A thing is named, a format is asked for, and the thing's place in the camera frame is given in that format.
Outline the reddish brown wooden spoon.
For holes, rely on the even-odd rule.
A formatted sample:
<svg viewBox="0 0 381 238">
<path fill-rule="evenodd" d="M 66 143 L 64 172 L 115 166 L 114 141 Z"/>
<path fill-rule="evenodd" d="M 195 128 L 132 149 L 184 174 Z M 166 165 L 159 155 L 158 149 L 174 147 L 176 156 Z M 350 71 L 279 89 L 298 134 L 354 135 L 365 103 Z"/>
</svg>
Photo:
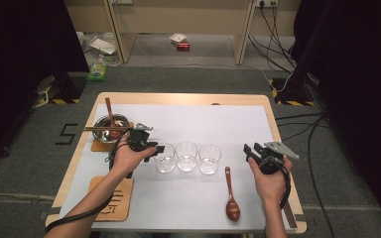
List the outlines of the reddish brown wooden spoon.
<svg viewBox="0 0 381 238">
<path fill-rule="evenodd" d="M 116 124 L 115 124 L 115 121 L 113 119 L 111 101 L 110 101 L 109 97 L 105 98 L 105 104 L 106 104 L 106 108 L 107 108 L 107 112 L 108 112 L 108 118 L 109 118 L 110 127 L 111 127 L 111 130 L 109 131 L 109 135 L 110 135 L 110 138 L 112 140 L 117 140 L 120 136 L 120 133 L 119 133 L 119 131 L 114 130 L 114 127 L 116 126 Z"/>
<path fill-rule="evenodd" d="M 226 215 L 232 222 L 237 222 L 240 218 L 240 208 L 233 196 L 230 167 L 225 168 L 225 179 L 228 189 L 228 201 L 225 208 Z"/>
</svg>

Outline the stainless steel bowl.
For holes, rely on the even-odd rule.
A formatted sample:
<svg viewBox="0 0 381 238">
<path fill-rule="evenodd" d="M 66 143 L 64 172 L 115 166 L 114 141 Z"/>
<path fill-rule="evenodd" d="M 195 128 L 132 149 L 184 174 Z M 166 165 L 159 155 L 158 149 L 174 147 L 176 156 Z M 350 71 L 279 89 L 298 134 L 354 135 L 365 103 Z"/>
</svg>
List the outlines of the stainless steel bowl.
<svg viewBox="0 0 381 238">
<path fill-rule="evenodd" d="M 94 123 L 94 127 L 128 127 L 128 119 L 121 114 L 113 115 L 114 123 L 111 123 L 111 120 L 108 115 L 101 117 Z M 117 139 L 121 137 L 121 131 L 110 131 L 110 130 L 97 130 L 92 132 L 95 140 L 101 143 L 114 143 Z"/>
</svg>

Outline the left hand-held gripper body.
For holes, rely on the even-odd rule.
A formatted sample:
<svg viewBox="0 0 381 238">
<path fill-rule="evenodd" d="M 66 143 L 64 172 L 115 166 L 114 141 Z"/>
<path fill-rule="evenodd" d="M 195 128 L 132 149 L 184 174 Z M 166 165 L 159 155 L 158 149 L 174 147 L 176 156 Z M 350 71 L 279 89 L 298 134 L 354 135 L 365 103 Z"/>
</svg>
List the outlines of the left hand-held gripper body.
<svg viewBox="0 0 381 238">
<path fill-rule="evenodd" d="M 149 147 L 156 147 L 156 142 L 149 142 L 149 131 L 152 130 L 152 127 L 146 126 L 142 123 L 136 124 L 130 131 L 128 138 L 129 147 L 135 152 L 141 152 L 146 150 Z"/>
</svg>

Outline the beige wooden desk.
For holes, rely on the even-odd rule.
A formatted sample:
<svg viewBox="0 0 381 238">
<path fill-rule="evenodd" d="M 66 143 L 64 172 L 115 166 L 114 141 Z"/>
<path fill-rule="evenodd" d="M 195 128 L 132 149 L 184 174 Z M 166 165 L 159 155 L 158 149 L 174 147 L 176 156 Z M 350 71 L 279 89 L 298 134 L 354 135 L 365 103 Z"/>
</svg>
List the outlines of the beige wooden desk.
<svg viewBox="0 0 381 238">
<path fill-rule="evenodd" d="M 112 33 L 121 62 L 126 63 L 139 34 L 228 35 L 237 64 L 243 63 L 249 36 L 294 34 L 301 0 L 279 0 L 274 8 L 257 8 L 255 0 L 63 0 L 78 32 Z"/>
</svg>

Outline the white power socket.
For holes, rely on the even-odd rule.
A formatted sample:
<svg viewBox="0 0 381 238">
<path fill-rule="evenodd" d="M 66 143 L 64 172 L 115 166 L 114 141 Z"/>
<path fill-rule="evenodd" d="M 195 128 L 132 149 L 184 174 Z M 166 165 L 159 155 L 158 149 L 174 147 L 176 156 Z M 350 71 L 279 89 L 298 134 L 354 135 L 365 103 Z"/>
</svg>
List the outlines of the white power socket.
<svg viewBox="0 0 381 238">
<path fill-rule="evenodd" d="M 279 0 L 255 0 L 257 8 L 274 8 L 278 6 Z"/>
</svg>

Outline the thin brown wooden chopstick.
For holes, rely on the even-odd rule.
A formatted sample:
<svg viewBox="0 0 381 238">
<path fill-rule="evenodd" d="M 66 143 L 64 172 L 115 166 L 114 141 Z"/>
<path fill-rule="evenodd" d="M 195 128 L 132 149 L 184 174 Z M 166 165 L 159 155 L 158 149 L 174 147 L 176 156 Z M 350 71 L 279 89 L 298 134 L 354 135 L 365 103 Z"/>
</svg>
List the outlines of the thin brown wooden chopstick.
<svg viewBox="0 0 381 238">
<path fill-rule="evenodd" d="M 126 127 L 85 127 L 83 131 L 126 131 L 132 128 Z"/>
<path fill-rule="evenodd" d="M 91 127 L 91 126 L 87 126 L 87 127 L 84 127 L 83 130 L 84 131 L 103 131 L 103 130 L 126 130 L 126 129 L 133 129 L 133 127 L 117 127 L 117 126 L 102 126 L 102 127 Z"/>
</svg>

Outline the wooden cut-out coaster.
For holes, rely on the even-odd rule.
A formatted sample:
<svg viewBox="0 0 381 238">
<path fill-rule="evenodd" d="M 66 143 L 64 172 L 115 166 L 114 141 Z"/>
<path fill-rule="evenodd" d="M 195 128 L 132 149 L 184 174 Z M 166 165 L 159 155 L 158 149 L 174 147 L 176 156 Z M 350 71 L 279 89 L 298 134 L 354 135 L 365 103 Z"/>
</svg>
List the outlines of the wooden cut-out coaster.
<svg viewBox="0 0 381 238">
<path fill-rule="evenodd" d="M 132 178 L 125 178 L 116 186 L 110 202 L 98 213 L 97 222 L 118 222 L 127 219 L 133 183 Z"/>
<path fill-rule="evenodd" d="M 134 126 L 134 124 L 132 122 L 129 122 L 128 127 L 133 127 L 133 126 Z M 101 142 L 95 140 L 93 137 L 93 141 L 91 143 L 91 151 L 92 152 L 108 152 L 112 149 L 112 147 L 114 146 L 116 141 L 114 143 L 101 143 Z"/>
</svg>

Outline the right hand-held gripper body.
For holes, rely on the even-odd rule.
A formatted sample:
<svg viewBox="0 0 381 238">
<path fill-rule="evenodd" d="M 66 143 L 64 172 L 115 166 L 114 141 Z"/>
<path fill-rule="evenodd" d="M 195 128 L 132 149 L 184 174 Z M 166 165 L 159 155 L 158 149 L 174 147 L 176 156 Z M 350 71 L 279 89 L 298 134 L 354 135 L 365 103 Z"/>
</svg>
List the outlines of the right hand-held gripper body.
<svg viewBox="0 0 381 238">
<path fill-rule="evenodd" d="M 283 142 L 267 142 L 259 155 L 258 168 L 265 175 L 277 172 L 284 165 L 284 158 L 297 160 L 300 156 L 287 147 Z"/>
</svg>

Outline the person's right hand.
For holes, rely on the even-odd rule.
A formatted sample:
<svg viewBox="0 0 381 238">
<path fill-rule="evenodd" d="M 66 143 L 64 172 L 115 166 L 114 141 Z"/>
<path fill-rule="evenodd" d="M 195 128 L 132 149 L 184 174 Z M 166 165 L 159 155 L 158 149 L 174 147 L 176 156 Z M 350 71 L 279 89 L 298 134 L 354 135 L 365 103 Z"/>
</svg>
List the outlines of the person's right hand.
<svg viewBox="0 0 381 238">
<path fill-rule="evenodd" d="M 264 175 L 253 158 L 248 159 L 248 164 L 255 179 L 257 193 L 263 204 L 274 204 L 280 207 L 280 202 L 286 191 L 285 175 L 291 171 L 292 162 L 288 158 L 284 158 L 283 171 L 271 175 Z"/>
</svg>

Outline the clear glass cup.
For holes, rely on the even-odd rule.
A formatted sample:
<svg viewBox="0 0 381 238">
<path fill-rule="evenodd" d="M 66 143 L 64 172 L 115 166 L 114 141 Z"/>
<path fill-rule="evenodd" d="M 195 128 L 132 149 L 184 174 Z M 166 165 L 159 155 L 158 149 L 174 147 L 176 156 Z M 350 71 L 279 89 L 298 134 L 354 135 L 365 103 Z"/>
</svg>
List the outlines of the clear glass cup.
<svg viewBox="0 0 381 238">
<path fill-rule="evenodd" d="M 213 175 L 221 159 L 221 150 L 215 145 L 204 145 L 199 148 L 198 166 L 205 175 Z"/>
<path fill-rule="evenodd" d="M 176 152 L 171 144 L 162 144 L 165 147 L 163 153 L 155 156 L 156 168 L 160 173 L 169 173 L 176 166 Z"/>
<path fill-rule="evenodd" d="M 191 172 L 196 166 L 197 146 L 191 142 L 177 144 L 177 164 L 181 171 Z"/>
</svg>

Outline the person's left hand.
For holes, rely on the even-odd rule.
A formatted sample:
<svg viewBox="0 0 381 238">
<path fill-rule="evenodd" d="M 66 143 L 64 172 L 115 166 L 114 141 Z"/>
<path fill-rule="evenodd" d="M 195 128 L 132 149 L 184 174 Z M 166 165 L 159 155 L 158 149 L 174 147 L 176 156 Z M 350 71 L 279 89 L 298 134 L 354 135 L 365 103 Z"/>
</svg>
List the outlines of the person's left hand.
<svg viewBox="0 0 381 238">
<path fill-rule="evenodd" d="M 151 157 L 157 149 L 149 147 L 143 151 L 133 151 L 127 143 L 122 142 L 116 148 L 116 154 L 109 176 L 116 180 L 122 180 L 132 173 L 139 164 L 147 157 Z"/>
</svg>

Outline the clear plastic bag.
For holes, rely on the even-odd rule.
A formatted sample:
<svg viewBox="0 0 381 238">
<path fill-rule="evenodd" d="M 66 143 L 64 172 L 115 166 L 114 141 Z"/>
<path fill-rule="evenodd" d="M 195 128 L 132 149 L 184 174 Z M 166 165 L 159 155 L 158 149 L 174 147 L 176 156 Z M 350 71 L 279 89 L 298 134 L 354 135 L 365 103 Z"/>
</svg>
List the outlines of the clear plastic bag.
<svg viewBox="0 0 381 238">
<path fill-rule="evenodd" d="M 112 33 L 97 33 L 97 32 L 77 32 L 76 33 L 85 59 L 89 65 L 98 61 L 107 64 L 108 66 L 117 66 L 120 64 L 115 38 Z M 99 38 L 116 46 L 116 52 L 112 55 L 107 55 L 100 50 L 90 47 L 88 44 L 93 38 Z"/>
</svg>

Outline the white paper table mat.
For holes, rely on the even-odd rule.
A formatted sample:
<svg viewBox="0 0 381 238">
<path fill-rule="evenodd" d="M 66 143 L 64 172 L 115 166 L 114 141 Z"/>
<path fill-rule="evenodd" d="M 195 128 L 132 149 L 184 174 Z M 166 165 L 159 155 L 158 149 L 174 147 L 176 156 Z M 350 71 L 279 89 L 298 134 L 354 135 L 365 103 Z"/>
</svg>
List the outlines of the white paper table mat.
<svg viewBox="0 0 381 238">
<path fill-rule="evenodd" d="M 99 231 L 245 233 L 264 228 L 265 217 L 253 174 L 243 152 L 245 144 L 274 140 L 263 106 L 116 104 L 116 112 L 152 127 L 150 139 L 176 145 L 189 141 L 220 148 L 219 168 L 205 175 L 198 168 L 178 168 L 161 174 L 153 161 L 133 173 L 133 191 L 126 220 L 96 222 Z M 240 218 L 226 215 L 228 189 L 225 168 L 230 167 L 233 196 Z"/>
</svg>

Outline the black aluminium stand post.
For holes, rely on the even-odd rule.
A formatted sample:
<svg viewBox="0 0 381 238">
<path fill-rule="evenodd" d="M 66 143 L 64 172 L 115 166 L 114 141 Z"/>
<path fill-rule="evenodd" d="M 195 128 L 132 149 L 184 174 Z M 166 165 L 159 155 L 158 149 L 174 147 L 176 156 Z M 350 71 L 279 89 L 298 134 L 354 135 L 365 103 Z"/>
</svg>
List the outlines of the black aluminium stand post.
<svg viewBox="0 0 381 238">
<path fill-rule="evenodd" d="M 328 17 L 333 0 L 301 0 L 295 22 L 295 43 L 291 56 L 296 68 L 289 77 L 291 82 L 304 82 L 318 57 L 328 30 Z"/>
</svg>

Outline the black stand base striped tape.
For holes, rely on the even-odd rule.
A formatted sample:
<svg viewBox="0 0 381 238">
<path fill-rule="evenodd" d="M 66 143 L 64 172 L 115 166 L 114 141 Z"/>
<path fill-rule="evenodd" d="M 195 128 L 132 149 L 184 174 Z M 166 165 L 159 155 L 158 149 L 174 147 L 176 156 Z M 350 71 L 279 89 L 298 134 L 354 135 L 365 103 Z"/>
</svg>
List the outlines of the black stand base striped tape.
<svg viewBox="0 0 381 238">
<path fill-rule="evenodd" d="M 66 72 L 57 77 L 49 76 L 38 86 L 39 104 L 77 104 L 85 88 L 84 72 Z"/>
<path fill-rule="evenodd" d="M 268 80 L 274 101 L 280 105 L 314 106 L 315 103 L 303 82 L 291 82 L 288 78 Z"/>
</svg>

